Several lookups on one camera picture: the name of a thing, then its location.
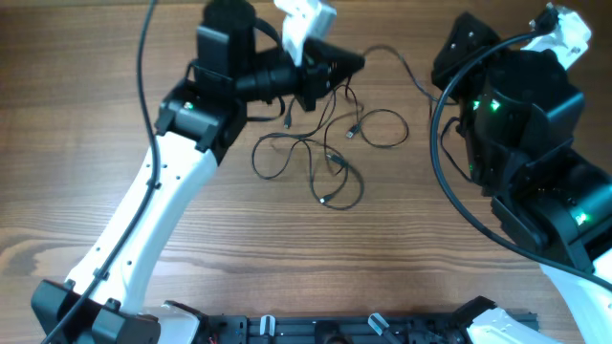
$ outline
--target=black wire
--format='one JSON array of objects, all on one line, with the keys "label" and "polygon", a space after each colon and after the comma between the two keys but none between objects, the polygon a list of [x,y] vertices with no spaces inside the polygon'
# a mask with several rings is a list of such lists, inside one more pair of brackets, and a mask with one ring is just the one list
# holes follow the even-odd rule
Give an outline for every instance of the black wire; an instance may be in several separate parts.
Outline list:
[{"label": "black wire", "polygon": [[[345,94],[348,95],[348,93],[350,92],[350,94],[352,95],[352,99],[351,98],[347,98],[348,101],[351,101],[355,104],[355,110],[351,111],[349,113],[340,115],[335,117],[334,119],[332,119],[332,116],[334,115],[335,111],[336,111],[336,105],[337,105],[337,92],[338,90],[340,90],[341,88],[345,88]],[[292,99],[292,101],[289,103],[289,108],[287,110],[287,116],[291,115],[291,111],[293,109],[293,106],[295,104],[295,98]],[[352,208],[353,206],[357,205],[360,201],[361,198],[363,197],[363,192],[365,189],[365,183],[363,180],[363,177],[361,176],[361,174],[359,173],[359,171],[353,166],[351,165],[343,156],[342,154],[335,149],[334,147],[331,147],[330,145],[327,144],[327,135],[328,135],[328,131],[329,128],[336,123],[338,120],[343,119],[343,118],[348,118],[348,117],[355,117],[355,125],[353,126],[353,128],[356,128],[356,133],[359,132],[361,134],[361,137],[363,138],[363,140],[365,142],[367,142],[368,144],[370,144],[373,147],[376,148],[392,148],[395,147],[403,142],[405,142],[408,138],[409,135],[409,127],[408,127],[408,123],[405,121],[405,119],[400,116],[400,114],[396,113],[395,111],[391,111],[391,110],[387,110],[387,109],[377,109],[377,110],[373,110],[368,112],[367,114],[360,116],[361,113],[363,113],[363,109],[364,106],[362,103],[359,102],[359,100],[357,99],[357,96],[355,95],[355,93],[353,92],[353,90],[347,86],[347,85],[339,85],[338,87],[336,87],[334,90],[332,90],[327,103],[325,104],[325,107],[323,108],[323,112],[321,113],[321,117],[320,120],[317,124],[317,127],[313,130],[310,131],[308,133],[304,133],[304,134],[287,134],[287,133],[270,133],[268,135],[262,136],[261,138],[259,138],[259,140],[257,141],[257,143],[255,144],[255,146],[252,149],[252,153],[251,153],[251,166],[252,169],[254,171],[254,173],[261,179],[263,180],[272,180],[278,176],[280,176],[285,169],[287,168],[287,166],[289,165],[289,161],[291,160],[291,157],[294,153],[294,149],[295,147],[299,144],[299,143],[303,143],[308,151],[308,160],[309,160],[309,186],[311,189],[311,192],[313,194],[313,196],[315,197],[316,200],[318,200],[321,204],[323,204],[324,206],[330,208],[330,209],[335,209],[335,210],[348,210],[350,208]],[[396,117],[398,117],[401,121],[402,124],[404,126],[405,129],[405,134],[402,137],[401,140],[395,142],[395,143],[391,143],[391,144],[377,144],[374,143],[372,141],[370,141],[367,136],[363,133],[362,131],[362,127],[364,125],[364,121],[367,118],[371,118],[372,116],[379,114],[379,113],[388,113],[388,114],[392,114]],[[323,134],[323,142],[319,142],[317,140],[313,140],[310,139],[310,137],[314,134],[316,134],[319,130],[321,130],[323,127],[325,127],[324,130],[324,134]],[[283,164],[283,166],[280,168],[280,170],[278,170],[276,173],[270,175],[270,176],[264,176],[262,175],[257,168],[255,167],[255,153],[257,151],[257,148],[259,147],[259,145],[261,144],[261,142],[263,142],[264,140],[270,140],[270,139],[282,139],[282,138],[287,138],[287,139],[293,139],[295,140],[294,144],[291,146],[291,149],[289,151],[289,154],[287,155],[287,159],[285,160],[285,163]],[[343,175],[343,180],[340,183],[340,185],[336,188],[335,191],[333,191],[330,194],[327,194],[323,197],[318,196],[318,194],[315,191],[315,171],[313,168],[313,152],[311,150],[311,147],[308,143],[312,143],[312,144],[316,144],[318,146],[323,147],[323,153],[324,153],[324,157],[325,157],[325,162],[327,164],[327,167],[329,169],[329,172],[331,175],[333,176],[337,176],[338,174],[340,174],[342,171],[344,171],[344,175]],[[332,167],[332,162],[339,164],[340,168],[338,171],[334,171],[334,168]],[[358,183],[360,185],[360,194],[357,197],[357,199],[352,202],[351,204],[347,205],[347,206],[334,206],[334,205],[330,205],[329,201],[331,201],[333,198],[335,198],[340,191],[346,186],[347,182],[348,182],[348,175],[349,173],[352,173],[353,175],[355,175],[355,177],[358,180]]]},{"label": "black wire", "polygon": [[139,101],[140,101],[141,108],[142,108],[142,117],[144,119],[146,135],[148,136],[149,145],[151,147],[151,156],[153,159],[152,168],[151,168],[151,179],[148,182],[148,187],[146,188],[146,192],[144,194],[144,197],[142,198],[141,204],[139,205],[136,213],[134,214],[134,217],[132,218],[129,225],[127,226],[127,229],[123,232],[117,244],[115,245],[115,247],[113,247],[113,250],[108,255],[106,260],[104,261],[104,264],[102,264],[102,266],[99,268],[98,272],[94,273],[94,271],[92,271],[92,273],[94,273],[94,280],[89,285],[89,287],[87,287],[87,290],[85,290],[85,292],[78,298],[78,300],[70,308],[70,310],[66,312],[66,314],[62,317],[62,319],[57,323],[54,329],[51,330],[51,332],[47,335],[47,337],[45,337],[45,339],[42,341],[42,344],[49,344],[52,342],[54,337],[68,325],[68,323],[72,320],[72,318],[77,314],[80,307],[89,299],[89,296],[98,287],[100,281],[102,281],[103,276],[106,274],[108,269],[111,267],[111,265],[115,261],[115,258],[121,251],[123,245],[125,244],[130,234],[136,227],[136,224],[140,220],[142,214],[144,213],[144,210],[146,209],[146,207],[149,204],[149,201],[151,200],[153,192],[155,191],[155,186],[159,178],[160,156],[159,156],[159,149],[157,146],[157,141],[155,140],[155,134],[153,134],[151,120],[149,118],[149,114],[146,109],[146,101],[144,98],[144,89],[142,86],[142,53],[144,51],[144,40],[146,38],[146,32],[148,30],[148,26],[151,21],[151,17],[153,15],[153,10],[155,10],[156,3],[157,3],[157,0],[151,0],[151,2],[149,3],[149,8],[146,13],[146,17],[144,18],[144,23],[142,25],[141,40],[140,40],[140,44],[138,48],[138,57],[137,57],[137,62],[136,62],[137,63],[136,74],[137,74],[137,82],[138,82]]},{"label": "black wire", "polygon": [[[365,122],[365,119],[368,117],[371,117],[372,115],[378,114],[378,113],[387,113],[387,114],[391,114],[394,115],[395,117],[399,118],[402,121],[402,125],[404,126],[404,136],[402,137],[401,140],[395,142],[395,143],[391,143],[391,144],[377,144],[377,143],[373,143],[371,142],[366,136],[365,133],[363,133],[363,123]],[[381,148],[381,149],[388,149],[388,148],[393,148],[397,145],[400,145],[402,143],[404,143],[406,140],[408,140],[408,136],[410,135],[410,128],[408,127],[408,122],[405,121],[405,119],[398,114],[397,112],[393,111],[393,110],[388,110],[388,109],[377,109],[377,110],[372,110],[369,113],[363,115],[363,117],[360,120],[360,134],[361,137],[363,138],[363,140],[365,142],[367,142],[369,145],[371,145],[372,147],[375,148]]]},{"label": "black wire", "polygon": [[270,23],[261,18],[257,18],[255,21],[255,28],[266,34],[276,43],[278,48],[282,49],[283,43],[280,40],[280,34],[278,34],[278,31],[274,28],[274,26],[270,25]]},{"label": "black wire", "polygon": [[247,121],[252,121],[252,122],[267,122],[267,121],[273,121],[276,119],[279,119],[281,117],[283,117],[283,115],[285,115],[285,100],[283,100],[282,97],[278,97],[278,103],[280,104],[280,113],[278,114],[278,116],[276,117],[247,117]]},{"label": "black wire", "polygon": [[444,154],[447,156],[448,160],[450,161],[450,163],[453,165],[453,167],[457,170],[457,172],[459,172],[459,174],[461,175],[461,177],[463,177],[463,179],[466,180],[466,182],[468,183],[473,183],[473,181],[471,180],[470,177],[468,177],[468,175],[466,175],[463,170],[461,169],[461,167],[459,167],[459,165],[457,164],[457,162],[455,162],[455,159],[452,158],[452,156],[450,155],[450,153],[447,151],[447,148],[444,147],[444,136],[447,134],[448,129],[450,129],[450,126],[452,125],[452,123],[459,121],[460,119],[457,117],[453,117],[450,118],[447,122],[447,125],[444,126],[444,129],[442,130],[442,134],[440,135],[440,147],[442,147],[442,151],[444,152]]},{"label": "black wire", "polygon": [[[365,50],[365,52],[363,52],[363,57],[367,57],[370,53],[373,53],[375,51],[384,51],[384,52],[388,52],[391,53],[393,55],[395,55],[400,62],[402,62],[402,64],[404,65],[405,70],[408,72],[408,75],[410,76],[410,79],[412,79],[412,82],[414,83],[414,86],[417,87],[417,89],[423,94],[425,95],[427,98],[429,98],[432,101],[438,102],[438,98],[434,97],[431,93],[429,93],[425,87],[423,85],[421,85],[421,82],[419,82],[419,80],[417,80],[416,76],[414,76],[414,74],[412,73],[412,70],[410,69],[410,66],[408,65],[408,62],[406,62],[404,56],[402,54],[400,54],[400,52],[398,52],[395,48],[388,46],[386,44],[379,44],[379,45],[375,45],[372,46],[368,49]],[[351,82],[351,78],[349,77],[348,81],[346,82],[346,85],[349,86]],[[450,103],[446,103],[446,105],[457,105],[457,103],[455,102],[450,102]]]},{"label": "black wire", "polygon": [[187,80],[189,79],[189,74],[191,73],[191,70],[194,68],[196,61],[193,60],[191,62],[189,62],[189,64],[187,65],[187,70],[185,71],[185,76],[184,79]]},{"label": "black wire", "polygon": [[483,235],[485,235],[487,238],[493,240],[494,242],[496,242],[497,244],[499,244],[500,246],[509,249],[510,251],[519,254],[525,258],[531,259],[533,261],[536,261],[540,264],[543,265],[547,265],[549,267],[552,267],[554,269],[559,269],[561,271],[565,271],[567,273],[571,273],[573,275],[576,275],[577,277],[581,277],[584,278],[587,281],[593,282],[597,285],[599,285],[600,287],[612,291],[612,284],[601,279],[600,277],[597,277],[591,273],[586,273],[584,271],[580,271],[578,269],[574,269],[572,267],[568,267],[565,266],[561,263],[552,261],[550,259],[547,259],[545,257],[542,257],[536,253],[533,253],[527,249],[524,249],[522,247],[518,247],[517,245],[507,241],[506,239],[504,239],[503,237],[495,234],[494,232],[492,232],[490,229],[488,229],[486,226],[484,226],[480,221],[478,221],[478,219],[476,219],[475,216],[473,216],[473,214],[470,213],[469,210],[467,210],[465,208],[465,206],[461,203],[461,201],[459,201],[459,199],[457,198],[457,196],[452,192],[452,189],[450,188],[450,186],[448,185],[447,179],[444,176],[444,172],[442,171],[442,167],[440,166],[440,156],[438,154],[438,126],[440,125],[440,118],[442,116],[442,111],[444,110],[444,106],[445,106],[445,101],[447,101],[448,97],[450,96],[450,94],[453,92],[453,90],[455,89],[455,87],[457,86],[457,84],[459,83],[459,81],[474,67],[476,66],[478,63],[480,63],[482,60],[484,60],[485,58],[487,58],[488,56],[495,54],[507,47],[510,47],[513,44],[517,44],[517,43],[521,43],[530,39],[534,39],[538,36],[544,35],[544,34],[548,34],[548,32],[530,32],[530,33],[526,33],[526,34],[521,34],[521,35],[517,35],[514,36],[512,38],[509,38],[501,43],[498,43],[497,45],[489,48],[487,51],[483,52],[482,54],[480,54],[478,57],[476,57],[474,60],[472,60],[470,63],[468,63],[467,65],[465,65],[461,70],[459,70],[459,72],[457,72],[457,74],[455,75],[455,77],[450,81],[450,83],[448,84],[446,90],[442,93],[442,95],[440,96],[440,101],[438,102],[438,104],[436,105],[436,110],[433,114],[433,118],[431,119],[431,128],[429,130],[429,155],[431,156],[431,163],[433,165],[433,171],[435,173],[435,176],[438,180],[438,183],[440,184],[440,186],[442,187],[442,190],[444,191],[444,193],[447,195],[448,200],[452,203],[452,205],[457,209],[457,211],[459,211],[459,213],[472,225],[474,226],[479,232],[481,232]]}]

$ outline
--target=cable connector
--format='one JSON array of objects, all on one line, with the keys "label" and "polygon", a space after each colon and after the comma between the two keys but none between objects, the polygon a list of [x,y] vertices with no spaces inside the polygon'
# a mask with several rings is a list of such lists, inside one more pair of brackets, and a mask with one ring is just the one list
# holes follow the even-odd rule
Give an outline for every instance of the cable connector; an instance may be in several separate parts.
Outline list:
[{"label": "cable connector", "polygon": [[334,198],[334,196],[332,196],[332,195],[325,195],[321,199],[319,199],[318,201],[321,202],[321,204],[326,204],[326,203],[332,201],[333,198]]},{"label": "cable connector", "polygon": [[357,123],[353,125],[351,129],[349,129],[348,132],[346,132],[346,137],[349,139],[352,139],[355,136],[355,134],[357,134],[360,130],[361,130],[361,124]]},{"label": "cable connector", "polygon": [[287,112],[285,115],[285,129],[291,128],[291,111]]},{"label": "cable connector", "polygon": [[557,28],[558,10],[552,3],[546,5],[546,9],[529,25],[537,32],[550,33]]},{"label": "cable connector", "polygon": [[345,167],[347,165],[346,160],[337,156],[336,154],[328,154],[327,158],[342,167]]}]

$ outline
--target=wood grain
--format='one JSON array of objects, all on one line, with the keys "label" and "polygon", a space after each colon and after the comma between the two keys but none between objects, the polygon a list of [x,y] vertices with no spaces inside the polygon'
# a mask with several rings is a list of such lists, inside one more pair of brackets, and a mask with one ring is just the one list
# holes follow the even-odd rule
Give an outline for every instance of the wood grain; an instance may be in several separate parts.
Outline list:
[{"label": "wood grain", "polygon": [[[391,44],[428,85],[432,60],[458,14],[471,11],[507,36],[525,31],[544,3],[341,1],[329,40],[354,51]],[[41,339],[29,306],[33,289],[42,278],[62,280],[95,242],[146,150],[134,78],[145,6],[113,4],[0,10],[0,343]],[[588,100],[576,147],[612,172],[606,34],[612,7],[571,5],[594,30],[592,50],[570,73]],[[280,28],[282,14],[271,3],[256,8]],[[200,13],[198,5],[162,5],[155,13],[144,61],[153,114],[195,54]],[[571,314],[538,266],[481,237],[444,197],[427,153],[426,100],[394,57],[373,54],[354,85],[368,109],[398,111],[411,131],[407,143],[381,151],[345,139],[350,122],[333,128],[330,143],[366,180],[362,203],[348,212],[317,204],[303,148],[282,177],[259,180],[250,167],[252,145],[282,124],[249,124],[173,233],[147,305],[175,299],[208,313],[248,315],[442,312],[481,294],[504,308],[537,312],[546,334],[580,343]],[[276,106],[251,104],[250,115],[275,114]],[[341,101],[339,113],[348,110]],[[297,111],[292,132],[310,130],[317,114]],[[380,117],[367,131],[372,140],[391,140],[401,134],[398,125]],[[464,143],[452,136],[448,146],[465,163]],[[286,142],[266,144],[257,165],[273,171],[286,152]],[[326,176],[319,153],[317,190],[331,189],[338,181]],[[489,201],[446,162],[445,168],[467,206],[497,228]],[[340,201],[355,196],[350,186]]]},{"label": "wood grain", "polygon": [[[158,0],[160,5],[196,4],[202,5],[209,0]],[[116,6],[146,5],[150,0],[0,0],[0,8],[32,7],[73,7],[73,6]],[[269,0],[250,0],[251,3],[265,3]]]}]

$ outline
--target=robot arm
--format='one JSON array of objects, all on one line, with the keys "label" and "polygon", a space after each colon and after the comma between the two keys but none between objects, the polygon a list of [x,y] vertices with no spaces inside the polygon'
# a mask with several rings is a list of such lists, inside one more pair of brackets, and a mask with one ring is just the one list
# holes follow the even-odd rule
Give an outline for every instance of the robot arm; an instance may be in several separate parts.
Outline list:
[{"label": "robot arm", "polygon": [[[591,32],[565,8],[549,4],[544,16],[557,20],[550,34],[484,60],[460,81],[451,95],[461,106],[457,131],[466,139],[471,180],[492,197],[493,214],[518,246],[612,282],[612,178],[571,148],[584,99],[565,70],[588,49]],[[460,16],[434,63],[434,84],[446,88],[459,68],[497,42],[485,24]],[[609,341],[612,292],[541,268],[585,341]],[[470,333],[474,342],[500,334],[486,329]]]},{"label": "robot arm", "polygon": [[[317,7],[318,1],[308,4]],[[319,11],[301,19],[309,18],[322,17]],[[102,281],[55,341],[115,342],[122,335],[125,342],[137,342],[136,338],[145,336],[150,337],[149,342],[157,342],[161,335],[175,343],[177,329],[188,337],[186,328],[197,327],[199,321],[168,307],[154,311],[164,317],[153,318],[142,314],[147,312],[142,303],[153,268],[174,227],[249,120],[246,103],[271,103],[275,97],[294,95],[305,111],[313,111],[317,99],[364,65],[362,56],[326,44],[321,40],[326,32],[313,34],[312,30],[303,32],[298,41],[300,63],[279,47],[257,53],[256,23],[254,8],[245,0],[214,0],[206,5],[197,30],[198,57],[189,65],[194,79],[188,79],[187,73],[169,93],[155,123],[162,168],[152,199],[110,269],[102,274]],[[151,158],[149,150],[107,228],[70,271],[64,285],[43,281],[34,293],[33,310],[46,333],[99,275],[99,267],[147,190]]]}]

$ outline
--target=white clip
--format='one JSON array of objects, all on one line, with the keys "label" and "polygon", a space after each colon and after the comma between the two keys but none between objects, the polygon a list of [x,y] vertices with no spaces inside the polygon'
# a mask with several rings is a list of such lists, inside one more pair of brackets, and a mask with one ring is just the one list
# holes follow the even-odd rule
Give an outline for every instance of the white clip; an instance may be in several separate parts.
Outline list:
[{"label": "white clip", "polygon": [[318,0],[274,0],[287,13],[283,21],[283,49],[296,66],[302,63],[307,38],[325,39],[336,20],[336,9]]},{"label": "white clip", "polygon": [[589,49],[587,42],[591,39],[591,30],[575,11],[563,6],[556,6],[556,9],[557,28],[550,34],[535,38],[522,50],[543,52],[550,49],[567,70]]},{"label": "white clip", "polygon": [[275,333],[276,333],[276,318],[273,315],[269,315],[269,314],[262,316],[261,322],[259,324],[259,335],[274,336]]}]

